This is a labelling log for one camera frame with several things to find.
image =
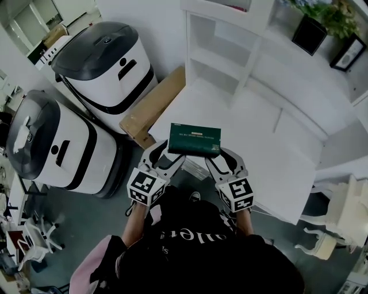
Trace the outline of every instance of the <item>black robot lid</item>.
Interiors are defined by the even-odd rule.
[[[57,74],[93,80],[108,71],[136,43],[138,32],[120,22],[99,22],[77,34],[52,60]]]
[[[41,91],[29,91],[10,125],[6,153],[16,172],[33,180],[39,176],[59,127],[58,103]]]

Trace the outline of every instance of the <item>potted plant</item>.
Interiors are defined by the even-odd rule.
[[[346,0],[280,0],[304,13],[293,42],[313,55],[326,35],[348,39],[359,34],[355,11]]]

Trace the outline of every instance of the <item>picture frame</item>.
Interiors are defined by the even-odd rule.
[[[366,48],[367,45],[356,34],[352,34],[329,66],[347,72]]]

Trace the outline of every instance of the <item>black t-shirt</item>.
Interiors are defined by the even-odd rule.
[[[259,289],[270,286],[263,283],[275,262],[279,263],[281,272],[295,270],[294,265],[276,248],[265,244],[262,237],[237,235],[231,221],[213,204],[190,202],[172,194],[162,197],[160,221],[152,225],[148,215],[140,241],[127,249],[120,237],[110,240],[99,268],[90,279],[91,283],[103,287],[90,293],[122,293],[122,289],[123,292],[143,289],[187,292],[223,287],[251,289],[253,286]],[[278,276],[274,272],[266,280],[278,283]],[[285,277],[289,285],[290,278],[293,277]]]

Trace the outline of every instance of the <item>gray floor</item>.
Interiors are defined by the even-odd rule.
[[[141,153],[141,149],[134,148],[128,174],[139,162]],[[48,218],[60,223],[60,228],[55,232],[55,239],[64,243],[66,248],[55,254],[49,254],[46,257],[48,267],[42,272],[32,272],[32,285],[67,284],[73,271],[102,238],[108,234],[122,234],[127,221],[125,210],[130,204],[126,192],[127,179],[128,177],[117,193],[107,200],[56,188],[49,190],[43,209]],[[192,175],[180,171],[175,175],[172,184],[182,188],[188,186],[195,188],[203,199],[221,208],[223,206],[214,191],[212,179],[201,182]],[[305,213],[324,214],[327,204],[328,201],[323,196],[311,195]],[[274,240],[274,245],[298,267],[306,282],[308,293],[336,293],[360,254],[360,250],[348,254],[345,249],[335,249],[328,261],[322,261],[294,248],[296,243],[314,247],[316,239],[303,232],[304,226],[310,229],[313,226],[302,221],[293,226],[257,212],[252,213],[252,222],[257,234]]]

